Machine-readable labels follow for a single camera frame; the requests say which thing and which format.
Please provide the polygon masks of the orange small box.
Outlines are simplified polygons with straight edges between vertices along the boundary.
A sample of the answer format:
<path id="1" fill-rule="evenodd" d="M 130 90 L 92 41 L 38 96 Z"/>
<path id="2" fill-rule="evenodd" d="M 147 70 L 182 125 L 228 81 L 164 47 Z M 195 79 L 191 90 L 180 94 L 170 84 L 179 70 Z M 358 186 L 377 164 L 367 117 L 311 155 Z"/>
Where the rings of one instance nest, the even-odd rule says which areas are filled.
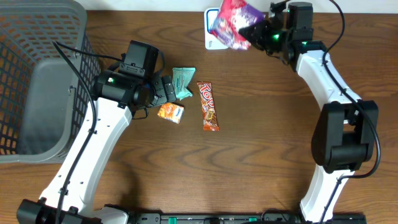
<path id="1" fill-rule="evenodd" d="M 184 107 L 173 104 L 173 103 L 166 103 L 163 104 L 157 115 L 160 118 L 166 119 L 173 123 L 179 124 L 184 112 Z"/>

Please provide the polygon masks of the red purple snack packet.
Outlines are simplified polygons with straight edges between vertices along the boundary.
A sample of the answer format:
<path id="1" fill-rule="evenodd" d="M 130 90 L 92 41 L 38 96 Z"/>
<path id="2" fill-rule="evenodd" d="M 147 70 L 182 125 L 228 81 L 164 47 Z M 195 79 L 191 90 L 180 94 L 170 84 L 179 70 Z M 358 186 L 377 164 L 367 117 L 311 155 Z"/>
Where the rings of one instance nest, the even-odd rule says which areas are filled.
<path id="1" fill-rule="evenodd" d="M 210 34 L 234 50 L 247 50 L 251 44 L 238 31 L 264 21 L 266 15 L 245 0 L 223 0 L 210 27 Z"/>

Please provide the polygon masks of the teal packet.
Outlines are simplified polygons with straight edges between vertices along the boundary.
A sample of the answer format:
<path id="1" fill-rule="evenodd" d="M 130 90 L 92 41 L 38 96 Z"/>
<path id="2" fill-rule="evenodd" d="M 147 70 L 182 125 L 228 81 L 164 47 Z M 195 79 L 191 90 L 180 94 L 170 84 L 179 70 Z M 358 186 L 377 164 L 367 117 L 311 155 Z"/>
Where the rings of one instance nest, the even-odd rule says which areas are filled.
<path id="1" fill-rule="evenodd" d="M 172 84 L 174 86 L 175 95 L 177 99 L 183 100 L 185 98 L 193 96 L 188 86 L 195 74 L 196 68 L 185 67 L 185 68 L 173 68 Z"/>

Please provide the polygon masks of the red Top chocolate bar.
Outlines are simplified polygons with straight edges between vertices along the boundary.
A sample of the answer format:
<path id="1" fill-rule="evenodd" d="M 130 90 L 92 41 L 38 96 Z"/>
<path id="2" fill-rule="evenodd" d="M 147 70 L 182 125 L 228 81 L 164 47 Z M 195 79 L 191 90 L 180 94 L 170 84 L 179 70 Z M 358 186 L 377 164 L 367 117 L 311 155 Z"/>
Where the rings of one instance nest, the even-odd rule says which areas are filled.
<path id="1" fill-rule="evenodd" d="M 199 88 L 201 100 L 203 129 L 205 131 L 219 131 L 220 127 L 218 124 L 218 118 L 215 110 L 212 84 L 211 82 L 197 82 L 197 85 Z"/>

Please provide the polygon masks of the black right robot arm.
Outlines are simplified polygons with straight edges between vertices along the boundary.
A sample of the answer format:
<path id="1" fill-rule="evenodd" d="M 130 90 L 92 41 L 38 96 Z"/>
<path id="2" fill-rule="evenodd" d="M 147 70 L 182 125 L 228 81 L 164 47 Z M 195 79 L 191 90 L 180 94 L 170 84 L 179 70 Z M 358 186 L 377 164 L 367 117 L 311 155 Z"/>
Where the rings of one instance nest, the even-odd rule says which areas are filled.
<path id="1" fill-rule="evenodd" d="M 365 179 L 377 170 L 381 144 L 376 126 L 378 107 L 364 101 L 342 79 L 324 43 L 313 39 L 309 22 L 286 29 L 270 21 L 239 30 L 255 48 L 282 53 L 308 85 L 321 112 L 311 140 L 315 171 L 297 214 L 270 208 L 261 223 L 366 223 L 363 214 L 333 213 L 350 179 Z"/>

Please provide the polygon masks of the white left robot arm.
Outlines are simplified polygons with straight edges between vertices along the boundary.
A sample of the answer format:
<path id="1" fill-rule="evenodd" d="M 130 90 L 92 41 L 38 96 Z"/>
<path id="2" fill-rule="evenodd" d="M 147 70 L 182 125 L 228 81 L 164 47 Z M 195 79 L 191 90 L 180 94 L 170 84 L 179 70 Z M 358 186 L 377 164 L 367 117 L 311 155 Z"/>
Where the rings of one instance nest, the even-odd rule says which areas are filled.
<path id="1" fill-rule="evenodd" d="M 93 103 L 60 170 L 38 201 L 24 199 L 19 223 L 132 223 L 126 209 L 105 205 L 94 210 L 98 182 L 124 130 L 137 110 L 176 100 L 172 77 L 105 70 L 95 78 Z"/>

